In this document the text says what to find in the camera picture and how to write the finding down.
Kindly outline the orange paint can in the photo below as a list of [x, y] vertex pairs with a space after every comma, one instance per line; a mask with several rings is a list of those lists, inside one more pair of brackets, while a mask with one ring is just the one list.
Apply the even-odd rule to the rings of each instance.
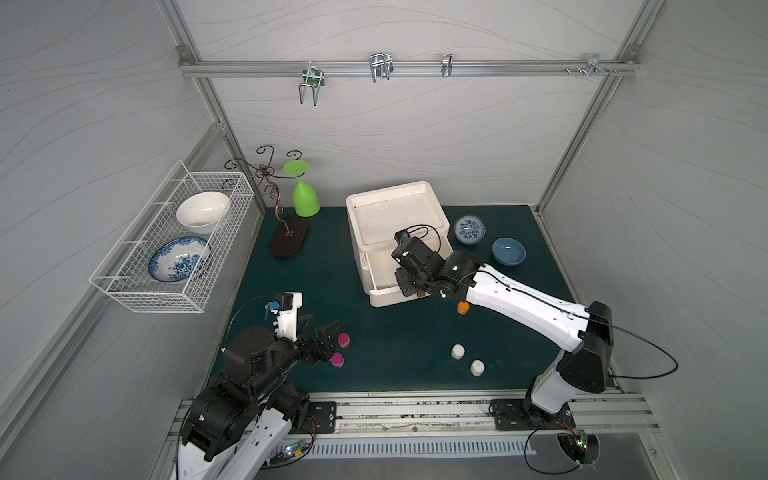
[[461, 301], [457, 305], [457, 313], [459, 315], [461, 315], [461, 316], [466, 315], [468, 313], [469, 309], [470, 309], [470, 305], [469, 305], [468, 302]]

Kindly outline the white three-drawer cabinet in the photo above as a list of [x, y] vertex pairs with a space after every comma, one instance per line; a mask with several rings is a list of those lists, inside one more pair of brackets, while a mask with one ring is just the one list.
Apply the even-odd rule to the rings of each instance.
[[410, 300], [397, 284], [398, 268], [391, 254], [395, 233], [409, 229], [442, 257], [452, 253], [450, 222], [432, 186], [417, 181], [363, 193], [346, 199], [353, 257], [364, 292], [373, 307], [386, 307]]

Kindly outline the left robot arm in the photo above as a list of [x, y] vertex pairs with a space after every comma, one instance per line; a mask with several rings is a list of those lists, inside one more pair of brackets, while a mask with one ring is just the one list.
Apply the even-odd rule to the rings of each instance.
[[287, 378], [300, 363], [331, 361], [342, 326], [335, 321], [295, 340], [263, 326], [243, 331], [182, 421], [171, 478], [252, 479], [307, 457], [319, 427], [308, 393]]

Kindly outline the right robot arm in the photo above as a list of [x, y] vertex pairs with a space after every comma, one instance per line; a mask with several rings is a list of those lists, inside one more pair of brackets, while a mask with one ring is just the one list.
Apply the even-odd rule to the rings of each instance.
[[530, 416], [553, 417], [578, 393], [599, 394], [606, 388], [613, 349], [610, 308], [560, 300], [515, 281], [488, 264], [461, 252], [448, 258], [395, 248], [392, 258], [404, 296], [418, 292], [455, 298], [509, 317], [548, 338], [560, 353], [533, 380], [525, 397]]

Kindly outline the pink paint can near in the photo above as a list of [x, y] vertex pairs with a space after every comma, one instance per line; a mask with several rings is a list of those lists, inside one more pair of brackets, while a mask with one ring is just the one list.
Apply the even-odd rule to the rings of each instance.
[[330, 362], [334, 367], [341, 368], [344, 365], [345, 360], [341, 353], [334, 353]]

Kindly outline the pink paint can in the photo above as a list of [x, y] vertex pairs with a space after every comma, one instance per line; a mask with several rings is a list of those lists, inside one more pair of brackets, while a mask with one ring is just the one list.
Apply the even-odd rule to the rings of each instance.
[[342, 348], [342, 349], [348, 348], [349, 345], [350, 345], [350, 341], [351, 341], [351, 339], [350, 339], [350, 336], [348, 334], [341, 333], [338, 336], [338, 339], [337, 339], [338, 347]]
[[341, 368], [344, 365], [345, 360], [341, 353], [334, 353], [330, 362], [334, 367]]

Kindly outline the pink paint can far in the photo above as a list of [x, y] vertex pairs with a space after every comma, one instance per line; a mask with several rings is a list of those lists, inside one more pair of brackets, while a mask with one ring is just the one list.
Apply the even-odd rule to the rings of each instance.
[[350, 339], [350, 336], [348, 334], [341, 333], [338, 336], [338, 339], [337, 339], [338, 347], [342, 348], [342, 349], [348, 348], [349, 345], [350, 345], [350, 341], [351, 341], [351, 339]]

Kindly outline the white paint can left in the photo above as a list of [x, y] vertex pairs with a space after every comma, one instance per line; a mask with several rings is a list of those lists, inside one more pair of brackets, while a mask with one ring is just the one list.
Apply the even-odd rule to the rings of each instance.
[[454, 360], [461, 360], [464, 357], [465, 352], [466, 352], [466, 350], [465, 350], [463, 345], [455, 344], [451, 348], [451, 357]]

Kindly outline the white paint can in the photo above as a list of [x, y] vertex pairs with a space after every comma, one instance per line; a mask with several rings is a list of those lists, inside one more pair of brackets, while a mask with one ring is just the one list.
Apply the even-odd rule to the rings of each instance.
[[466, 352], [466, 350], [465, 350], [463, 345], [455, 344], [451, 348], [451, 357], [454, 360], [461, 360], [464, 357], [465, 352]]
[[473, 360], [470, 364], [470, 373], [475, 377], [482, 376], [485, 370], [485, 363], [479, 359]]

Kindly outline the white paint can right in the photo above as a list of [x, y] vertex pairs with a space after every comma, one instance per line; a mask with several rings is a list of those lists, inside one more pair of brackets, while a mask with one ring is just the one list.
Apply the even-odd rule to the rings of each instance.
[[485, 370], [485, 363], [479, 359], [473, 360], [470, 364], [470, 373], [475, 377], [482, 376]]

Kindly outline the small blue patterned bowl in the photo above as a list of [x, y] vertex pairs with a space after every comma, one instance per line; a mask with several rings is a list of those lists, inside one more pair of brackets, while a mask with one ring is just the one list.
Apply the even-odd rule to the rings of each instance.
[[478, 215], [466, 214], [454, 222], [453, 233], [460, 243], [477, 245], [486, 235], [486, 225]]

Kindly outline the plain blue bowl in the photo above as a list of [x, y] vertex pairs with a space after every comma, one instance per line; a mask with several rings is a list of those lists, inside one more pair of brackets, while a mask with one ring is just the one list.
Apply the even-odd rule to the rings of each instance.
[[501, 265], [515, 267], [525, 261], [527, 251], [519, 241], [513, 238], [501, 237], [493, 242], [492, 255]]

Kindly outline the dark metal glass rack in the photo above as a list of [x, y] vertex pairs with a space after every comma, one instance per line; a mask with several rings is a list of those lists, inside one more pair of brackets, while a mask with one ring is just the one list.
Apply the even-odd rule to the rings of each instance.
[[[270, 158], [266, 164], [255, 166], [244, 159], [234, 159], [226, 161], [224, 168], [226, 170], [234, 170], [238, 167], [238, 163], [242, 163], [259, 180], [259, 185], [266, 183], [263, 192], [274, 201], [274, 216], [278, 222], [269, 242], [269, 252], [274, 258], [286, 260], [295, 257], [301, 250], [309, 231], [311, 217], [299, 217], [296, 215], [295, 209], [293, 215], [283, 216], [284, 208], [282, 206], [281, 190], [275, 180], [287, 179], [296, 181], [296, 179], [284, 173], [283, 167], [285, 165], [282, 167], [282, 175], [275, 173], [275, 168], [272, 166], [275, 149], [272, 145], [261, 145], [257, 148], [256, 153], [262, 155], [267, 151], [270, 152]], [[290, 150], [286, 153], [286, 156], [290, 161], [303, 160], [303, 153], [299, 150]]]

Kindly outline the green upturned wine glass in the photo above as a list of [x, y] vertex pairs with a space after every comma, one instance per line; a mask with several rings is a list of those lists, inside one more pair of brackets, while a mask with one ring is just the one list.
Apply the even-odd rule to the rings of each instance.
[[293, 160], [285, 164], [284, 173], [296, 179], [293, 191], [295, 213], [299, 217], [312, 217], [320, 210], [320, 202], [315, 190], [303, 180], [309, 170], [309, 163], [304, 160]]

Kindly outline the white vent grille strip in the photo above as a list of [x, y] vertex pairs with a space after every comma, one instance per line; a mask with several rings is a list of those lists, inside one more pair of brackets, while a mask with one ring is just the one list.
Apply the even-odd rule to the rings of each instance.
[[319, 439], [309, 459], [533, 457], [525, 436]]

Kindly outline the blue patterned plate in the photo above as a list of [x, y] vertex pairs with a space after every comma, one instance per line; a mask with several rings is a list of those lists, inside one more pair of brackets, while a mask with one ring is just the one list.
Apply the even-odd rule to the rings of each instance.
[[148, 273], [162, 283], [179, 283], [199, 276], [208, 266], [208, 242], [197, 236], [177, 238], [159, 248], [150, 258]]

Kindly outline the white bowl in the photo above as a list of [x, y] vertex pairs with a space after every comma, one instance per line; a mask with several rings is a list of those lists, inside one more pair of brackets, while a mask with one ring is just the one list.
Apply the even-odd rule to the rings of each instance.
[[184, 200], [176, 210], [176, 220], [189, 231], [211, 234], [228, 212], [230, 198], [221, 192], [205, 191]]

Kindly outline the small metal hook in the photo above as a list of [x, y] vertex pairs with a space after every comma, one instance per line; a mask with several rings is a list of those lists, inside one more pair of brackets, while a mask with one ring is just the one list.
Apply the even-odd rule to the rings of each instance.
[[452, 75], [452, 69], [453, 69], [453, 55], [451, 53], [446, 53], [442, 57], [441, 76], [443, 78], [449, 78]]

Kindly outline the metal hook with green tag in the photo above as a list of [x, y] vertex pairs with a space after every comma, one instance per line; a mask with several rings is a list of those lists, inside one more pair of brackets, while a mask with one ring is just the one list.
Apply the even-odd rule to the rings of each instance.
[[307, 93], [311, 93], [312, 105], [319, 101], [320, 90], [325, 85], [325, 72], [316, 66], [309, 64], [302, 72], [302, 81], [298, 86], [299, 102], [306, 102]]

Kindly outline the round electronics board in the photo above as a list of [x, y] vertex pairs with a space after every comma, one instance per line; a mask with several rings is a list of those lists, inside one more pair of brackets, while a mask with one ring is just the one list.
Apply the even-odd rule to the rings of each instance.
[[594, 433], [556, 435], [558, 445], [563, 453], [581, 466], [594, 465], [600, 456], [600, 442]]

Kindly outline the right end metal hook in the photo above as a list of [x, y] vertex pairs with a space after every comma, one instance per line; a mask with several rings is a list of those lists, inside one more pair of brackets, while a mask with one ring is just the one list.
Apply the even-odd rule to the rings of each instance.
[[590, 76], [609, 77], [618, 73], [615, 68], [603, 67], [600, 63], [599, 54], [593, 54], [589, 57], [582, 67], [576, 70], [565, 68], [564, 72], [569, 76], [580, 76], [582, 78]]

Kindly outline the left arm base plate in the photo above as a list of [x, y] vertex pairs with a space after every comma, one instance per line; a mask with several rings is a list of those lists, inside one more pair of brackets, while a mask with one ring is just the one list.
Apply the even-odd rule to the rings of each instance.
[[300, 430], [315, 434], [333, 434], [336, 430], [338, 404], [335, 401], [310, 401]]

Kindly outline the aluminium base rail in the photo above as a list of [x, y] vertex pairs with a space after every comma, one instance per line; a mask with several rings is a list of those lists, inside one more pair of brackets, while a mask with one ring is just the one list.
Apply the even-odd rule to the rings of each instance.
[[[338, 404], [336, 430], [322, 439], [500, 436], [488, 406], [494, 399], [521, 399], [522, 390], [435, 390], [313, 393], [310, 401]], [[610, 389], [578, 394], [568, 402], [576, 427], [590, 433], [661, 431], [639, 393]]]

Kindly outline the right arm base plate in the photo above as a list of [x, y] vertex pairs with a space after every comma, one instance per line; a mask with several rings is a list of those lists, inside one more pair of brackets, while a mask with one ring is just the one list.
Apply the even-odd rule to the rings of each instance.
[[527, 399], [494, 399], [488, 413], [499, 431], [575, 429], [576, 424], [568, 403], [556, 413], [547, 412]]

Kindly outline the aluminium top rail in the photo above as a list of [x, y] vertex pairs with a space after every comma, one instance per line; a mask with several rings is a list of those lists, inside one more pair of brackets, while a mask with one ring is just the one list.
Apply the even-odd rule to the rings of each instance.
[[[565, 68], [576, 70], [587, 59], [577, 60], [461, 60], [453, 58], [453, 77], [556, 77], [569, 76]], [[390, 78], [443, 78], [442, 59], [393, 60]], [[632, 61], [600, 59], [603, 67], [615, 68], [618, 76], [632, 76], [641, 64]], [[371, 78], [368, 60], [355, 61], [199, 61], [182, 64], [187, 78], [289, 78], [298, 80], [309, 64], [325, 72], [325, 78]]]

